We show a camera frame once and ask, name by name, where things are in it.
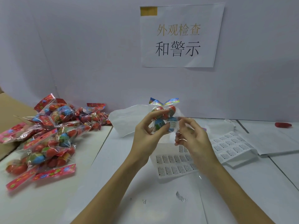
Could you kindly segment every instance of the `white table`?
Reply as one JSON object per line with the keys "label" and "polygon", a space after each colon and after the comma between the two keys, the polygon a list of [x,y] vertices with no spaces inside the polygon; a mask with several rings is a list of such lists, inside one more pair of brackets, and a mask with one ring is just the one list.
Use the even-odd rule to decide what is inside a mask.
{"label": "white table", "polygon": [[5,185],[11,180],[5,172],[6,163],[16,158],[12,153],[0,162],[0,217],[3,224],[53,224],[66,208],[67,201],[77,191],[78,184],[90,168],[112,127],[89,132],[77,139],[76,172],[61,180],[44,179],[28,184],[9,195]]}
{"label": "white table", "polygon": [[[268,121],[249,121],[240,120],[240,123],[250,132],[271,132],[277,131],[278,129],[291,134],[292,136],[297,135],[299,140],[299,123],[292,123],[293,127],[289,129],[282,129],[275,127],[275,122]],[[299,189],[299,152],[293,152],[289,154],[270,156],[275,164],[281,169],[281,171],[290,179],[290,181]]]}
{"label": "white table", "polygon": [[[207,123],[220,121],[223,120],[197,119],[197,122],[202,127],[205,127]],[[236,124],[236,127],[240,133],[245,132],[238,124]],[[115,130],[111,131],[84,182],[81,183],[77,193],[70,200],[63,218],[59,222],[60,224],[69,224],[92,200],[125,159],[130,149],[128,145],[132,144],[132,139],[129,136],[119,138]],[[225,168],[276,224],[298,223],[299,193],[269,158],[257,157],[255,160],[237,169]],[[129,187],[129,195],[133,192],[142,195],[144,187],[146,190],[150,188],[148,186],[149,183],[141,181],[142,176],[140,173],[138,174]],[[209,180],[204,176],[202,176],[202,179],[196,176],[193,176],[193,178],[200,189],[207,222],[209,224],[236,223],[228,207]],[[196,189],[193,189],[193,193],[196,198]],[[205,220],[195,221],[196,223],[205,223]]]}

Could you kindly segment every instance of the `white wall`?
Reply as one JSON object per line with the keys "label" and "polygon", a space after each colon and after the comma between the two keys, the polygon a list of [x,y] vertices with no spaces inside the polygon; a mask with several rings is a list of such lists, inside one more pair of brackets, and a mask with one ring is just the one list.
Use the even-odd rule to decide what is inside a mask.
{"label": "white wall", "polygon": [[0,86],[32,107],[57,95],[27,0],[0,0]]}
{"label": "white wall", "polygon": [[[226,2],[213,68],[142,68],[139,6]],[[299,0],[29,0],[61,97],[110,110],[299,121]]]}

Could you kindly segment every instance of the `cardboard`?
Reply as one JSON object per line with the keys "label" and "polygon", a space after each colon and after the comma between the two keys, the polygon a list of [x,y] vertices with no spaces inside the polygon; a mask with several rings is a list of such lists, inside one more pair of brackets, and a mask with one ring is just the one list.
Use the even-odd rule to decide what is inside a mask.
{"label": "cardboard", "polygon": [[[22,121],[14,115],[19,117],[35,116],[37,112],[20,101],[17,101],[3,92],[0,88],[0,133],[12,128]],[[11,153],[17,147],[17,143],[0,143],[0,161]]]}

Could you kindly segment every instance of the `sheet of paper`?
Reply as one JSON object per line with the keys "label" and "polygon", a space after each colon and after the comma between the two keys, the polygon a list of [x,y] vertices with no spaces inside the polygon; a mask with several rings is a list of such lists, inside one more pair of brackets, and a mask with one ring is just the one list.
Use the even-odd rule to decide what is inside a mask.
{"label": "sheet of paper", "polygon": [[219,138],[210,140],[220,163],[225,163],[240,154],[255,148],[235,132],[229,132]]}
{"label": "sheet of paper", "polygon": [[159,178],[178,177],[197,171],[188,149],[182,145],[158,144],[150,158]]}
{"label": "sheet of paper", "polygon": [[259,155],[280,154],[299,150],[299,143],[280,130],[260,132],[258,134],[243,134],[242,137],[256,148]]}
{"label": "sheet of paper", "polygon": [[213,67],[223,3],[153,8],[140,17],[143,67]]}

